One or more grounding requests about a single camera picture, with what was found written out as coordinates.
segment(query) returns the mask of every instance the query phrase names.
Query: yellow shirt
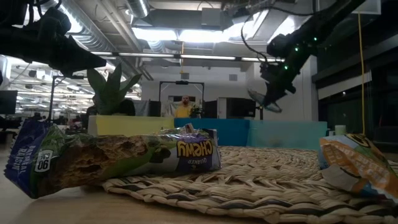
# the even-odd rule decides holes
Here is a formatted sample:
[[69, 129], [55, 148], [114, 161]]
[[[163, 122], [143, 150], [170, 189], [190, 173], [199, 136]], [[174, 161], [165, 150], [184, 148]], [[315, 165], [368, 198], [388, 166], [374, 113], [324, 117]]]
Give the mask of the yellow shirt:
[[175, 117], [176, 118], [189, 118], [190, 113], [191, 113], [191, 106], [180, 105], [175, 110]]

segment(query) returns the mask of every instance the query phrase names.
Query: computer monitor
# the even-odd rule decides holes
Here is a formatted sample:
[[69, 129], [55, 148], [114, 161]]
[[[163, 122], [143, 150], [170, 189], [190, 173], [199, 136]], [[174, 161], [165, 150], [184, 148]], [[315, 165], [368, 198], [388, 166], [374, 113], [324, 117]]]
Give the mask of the computer monitor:
[[18, 91], [16, 90], [0, 91], [0, 114], [15, 114], [17, 95]]

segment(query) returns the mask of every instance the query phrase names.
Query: yellow cable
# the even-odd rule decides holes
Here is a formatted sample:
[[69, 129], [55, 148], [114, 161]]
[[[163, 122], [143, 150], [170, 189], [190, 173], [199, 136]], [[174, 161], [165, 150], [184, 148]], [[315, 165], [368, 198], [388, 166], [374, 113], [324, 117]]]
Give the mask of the yellow cable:
[[358, 13], [358, 32], [359, 32], [359, 54], [361, 55], [361, 68], [362, 68], [362, 134], [365, 134], [365, 67], [363, 63], [362, 51], [362, 29], [361, 29], [361, 14]]

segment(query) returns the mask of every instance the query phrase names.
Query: yellow planter box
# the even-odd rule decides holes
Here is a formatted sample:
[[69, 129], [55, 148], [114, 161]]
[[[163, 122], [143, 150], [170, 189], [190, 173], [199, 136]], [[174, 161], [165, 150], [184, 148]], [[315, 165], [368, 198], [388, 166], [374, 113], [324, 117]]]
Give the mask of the yellow planter box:
[[152, 134], [162, 128], [174, 128], [174, 118], [97, 115], [88, 120], [88, 134], [94, 136]]

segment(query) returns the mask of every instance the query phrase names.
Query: man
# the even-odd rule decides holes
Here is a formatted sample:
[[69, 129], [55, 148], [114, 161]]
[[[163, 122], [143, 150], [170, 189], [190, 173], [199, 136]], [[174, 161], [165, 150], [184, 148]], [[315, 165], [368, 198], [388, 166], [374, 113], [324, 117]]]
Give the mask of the man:
[[180, 106], [175, 110], [176, 118], [189, 118], [191, 106], [189, 105], [189, 96], [183, 96]]

